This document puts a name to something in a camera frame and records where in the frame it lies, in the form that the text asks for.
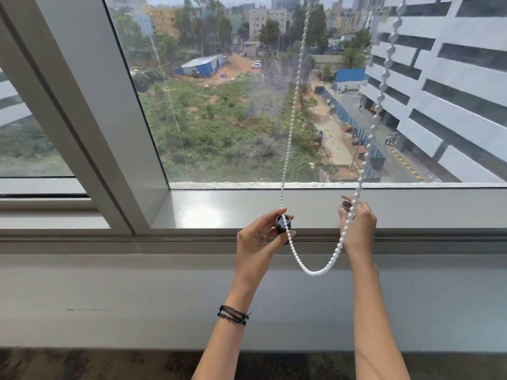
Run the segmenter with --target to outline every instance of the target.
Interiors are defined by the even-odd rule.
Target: black cylindrical object
[[[285,219],[287,221],[287,227],[290,229],[290,219],[288,216],[285,216]],[[283,223],[283,216],[280,215],[276,218],[276,233],[279,235],[281,233],[286,232],[285,224]]]

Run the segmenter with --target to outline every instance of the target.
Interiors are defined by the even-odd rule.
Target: person
[[[353,197],[342,197],[345,201],[338,211],[343,231]],[[248,308],[273,255],[288,240],[286,233],[277,236],[276,228],[272,226],[276,218],[286,211],[286,208],[271,211],[238,233],[236,270],[225,301],[225,306],[230,308],[221,311],[224,317],[219,317],[217,321],[193,380],[234,378]],[[345,238],[345,250],[351,262],[354,285],[356,379],[410,380],[389,325],[379,274],[372,256],[376,224],[377,218],[368,204],[359,202]]]

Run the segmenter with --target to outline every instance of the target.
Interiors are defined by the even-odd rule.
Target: window frame
[[[103,0],[0,3],[11,25],[0,24],[0,47],[9,47],[0,66],[109,224],[107,232],[233,240],[239,229],[277,207],[279,183],[176,183],[169,189]],[[119,128],[114,120],[122,121],[121,133],[114,130]],[[288,184],[285,204],[297,216],[301,237],[334,240],[340,194],[352,194],[355,186]],[[433,235],[437,240],[480,234],[485,240],[502,237],[507,228],[505,187],[367,183],[363,197],[377,214],[379,236]],[[408,207],[417,215],[407,216]]]

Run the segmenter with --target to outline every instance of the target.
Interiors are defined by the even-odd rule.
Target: bracelet
[[[250,319],[250,314],[246,315],[232,308],[231,306],[221,306],[219,312],[217,313],[218,317],[222,319],[226,319],[232,321],[236,324],[246,325],[246,320]]]

